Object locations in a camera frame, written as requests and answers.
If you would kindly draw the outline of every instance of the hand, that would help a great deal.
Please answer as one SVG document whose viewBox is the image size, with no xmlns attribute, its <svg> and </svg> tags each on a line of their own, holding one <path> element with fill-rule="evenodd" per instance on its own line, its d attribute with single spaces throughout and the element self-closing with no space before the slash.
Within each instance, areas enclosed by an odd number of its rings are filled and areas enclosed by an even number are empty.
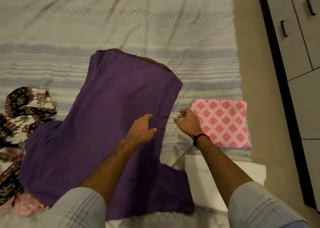
<svg viewBox="0 0 320 228">
<path fill-rule="evenodd" d="M 134 121 L 125 140 L 135 145 L 144 144 L 152 139 L 157 129 L 149 130 L 149 120 L 152 114 L 146 114 Z"/>
<path fill-rule="evenodd" d="M 178 118 L 175 118 L 174 122 L 183 133 L 189 135 L 191 139 L 193 139 L 193 135 L 202 132 L 199 117 L 196 116 L 190 108 L 181 109 L 179 110 L 179 113 Z"/>
</svg>

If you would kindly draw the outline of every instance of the door handle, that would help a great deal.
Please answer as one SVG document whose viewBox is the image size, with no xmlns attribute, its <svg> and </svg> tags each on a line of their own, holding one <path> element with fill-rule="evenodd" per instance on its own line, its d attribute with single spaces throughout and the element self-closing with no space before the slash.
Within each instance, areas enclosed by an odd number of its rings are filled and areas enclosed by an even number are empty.
<svg viewBox="0 0 320 228">
<path fill-rule="evenodd" d="M 307 1 L 307 5 L 308 5 L 308 8 L 309 8 L 309 11 L 310 11 L 311 16 L 315 16 L 316 13 L 314 13 L 314 11 L 313 11 L 313 9 L 312 9 L 312 5 L 311 5 L 310 0 L 306 0 L 306 1 Z"/>
<path fill-rule="evenodd" d="M 280 21 L 281 28 L 282 28 L 282 32 L 283 32 L 283 36 L 288 37 L 288 35 L 286 34 L 286 30 L 285 30 L 285 28 L 284 28 L 284 25 L 283 25 L 284 22 L 285 22 L 284 20 L 281 20 L 281 21 Z"/>
</svg>

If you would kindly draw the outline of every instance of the light blue plaid shirt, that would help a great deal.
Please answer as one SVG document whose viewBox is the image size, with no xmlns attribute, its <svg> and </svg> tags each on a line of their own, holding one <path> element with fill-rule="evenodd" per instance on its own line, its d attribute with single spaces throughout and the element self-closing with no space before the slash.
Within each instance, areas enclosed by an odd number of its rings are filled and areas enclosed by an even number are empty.
<svg viewBox="0 0 320 228">
<path fill-rule="evenodd" d="M 34 228 L 104 228 L 106 204 L 100 194 L 78 187 L 63 195 Z M 262 185 L 249 182 L 238 187 L 228 208 L 231 228 L 308 228 L 304 218 Z"/>
</svg>

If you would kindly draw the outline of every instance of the pink crumpled cloth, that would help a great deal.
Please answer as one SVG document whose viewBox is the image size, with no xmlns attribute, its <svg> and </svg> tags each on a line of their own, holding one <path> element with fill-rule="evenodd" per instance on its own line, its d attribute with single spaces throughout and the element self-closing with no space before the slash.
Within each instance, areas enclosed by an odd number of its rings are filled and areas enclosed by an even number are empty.
<svg viewBox="0 0 320 228">
<path fill-rule="evenodd" d="M 1 205 L 0 210 L 11 210 L 16 215 L 28 216 L 40 212 L 44 207 L 30 193 L 21 191 Z"/>
<path fill-rule="evenodd" d="M 202 131 L 217 147 L 251 147 L 245 101 L 195 99 L 190 109 L 199 117 Z"/>
</svg>

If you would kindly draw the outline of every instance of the bed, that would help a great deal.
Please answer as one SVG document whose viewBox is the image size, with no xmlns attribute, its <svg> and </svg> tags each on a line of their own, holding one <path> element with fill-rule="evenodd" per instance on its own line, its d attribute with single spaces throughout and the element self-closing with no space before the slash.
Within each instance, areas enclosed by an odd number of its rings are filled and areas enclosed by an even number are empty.
<svg viewBox="0 0 320 228">
<path fill-rule="evenodd" d="M 192 142 L 173 118 L 195 98 L 242 100 L 233 0 L 0 0 L 0 109 L 20 86 L 48 89 L 56 119 L 68 114 L 98 49 L 119 48 L 167 65 L 183 82 L 163 140 L 161 162 L 174 166 Z M 249 155 L 250 149 L 233 149 Z M 27 227 L 37 217 L 8 214 Z M 155 213 L 107 226 L 228 226 L 225 214 Z"/>
</svg>

